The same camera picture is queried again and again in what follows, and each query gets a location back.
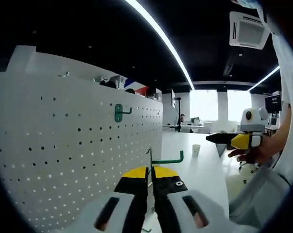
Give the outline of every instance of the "window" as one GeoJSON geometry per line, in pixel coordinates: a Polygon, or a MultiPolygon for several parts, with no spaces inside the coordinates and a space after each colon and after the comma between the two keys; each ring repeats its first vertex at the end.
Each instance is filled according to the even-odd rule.
{"type": "Polygon", "coordinates": [[[228,90],[228,120],[240,122],[244,110],[251,107],[250,92],[228,90]]]}
{"type": "Polygon", "coordinates": [[[218,93],[216,90],[195,90],[190,92],[190,118],[218,120],[218,93]]]}

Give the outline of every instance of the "paper cup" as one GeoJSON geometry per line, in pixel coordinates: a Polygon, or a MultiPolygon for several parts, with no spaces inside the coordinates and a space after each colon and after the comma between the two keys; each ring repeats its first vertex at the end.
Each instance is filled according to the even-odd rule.
{"type": "Polygon", "coordinates": [[[198,154],[199,154],[199,149],[200,149],[200,145],[198,145],[198,144],[194,144],[193,145],[193,154],[192,154],[192,156],[198,156],[198,154]]]}

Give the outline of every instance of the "ceiling light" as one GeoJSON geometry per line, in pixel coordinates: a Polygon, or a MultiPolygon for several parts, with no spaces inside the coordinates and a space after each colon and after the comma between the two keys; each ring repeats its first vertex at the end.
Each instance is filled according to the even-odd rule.
{"type": "Polygon", "coordinates": [[[153,17],[143,8],[142,5],[140,5],[136,0],[125,0],[129,5],[131,5],[145,20],[152,26],[152,28],[157,32],[157,34],[161,37],[163,42],[166,44],[166,46],[169,48],[172,55],[175,57],[175,60],[179,64],[180,68],[182,69],[187,81],[189,82],[189,85],[191,86],[192,90],[195,90],[194,85],[192,83],[192,80],[190,78],[189,73],[187,72],[181,58],[179,57],[177,51],[171,44],[170,40],[166,36],[166,34],[163,32],[161,27],[158,25],[158,23],[153,19],[153,17]]]}
{"type": "Polygon", "coordinates": [[[268,75],[266,75],[261,81],[259,81],[257,84],[255,84],[253,87],[251,87],[249,90],[247,91],[251,91],[252,89],[254,89],[255,87],[257,87],[258,85],[260,85],[262,82],[264,82],[266,79],[268,79],[269,77],[271,77],[274,73],[276,73],[279,70],[279,66],[277,66],[272,72],[270,72],[268,75]]]}

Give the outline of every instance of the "white partition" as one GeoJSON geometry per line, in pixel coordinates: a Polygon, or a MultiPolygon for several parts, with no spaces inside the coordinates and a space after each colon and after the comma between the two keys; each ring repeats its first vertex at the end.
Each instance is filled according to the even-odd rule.
{"type": "Polygon", "coordinates": [[[61,229],[121,175],[161,158],[163,105],[58,75],[0,73],[0,179],[40,232],[61,229]],[[114,120],[122,104],[132,114],[114,120]]]}

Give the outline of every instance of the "human hand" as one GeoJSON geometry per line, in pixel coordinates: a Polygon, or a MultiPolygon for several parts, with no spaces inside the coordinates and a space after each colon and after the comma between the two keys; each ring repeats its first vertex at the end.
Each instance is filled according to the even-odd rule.
{"type": "Polygon", "coordinates": [[[264,164],[275,154],[272,144],[272,139],[264,135],[262,137],[261,144],[258,147],[252,148],[247,154],[246,150],[236,149],[233,150],[228,156],[233,157],[235,155],[239,155],[237,158],[238,162],[246,161],[246,163],[249,164],[264,164]]]}

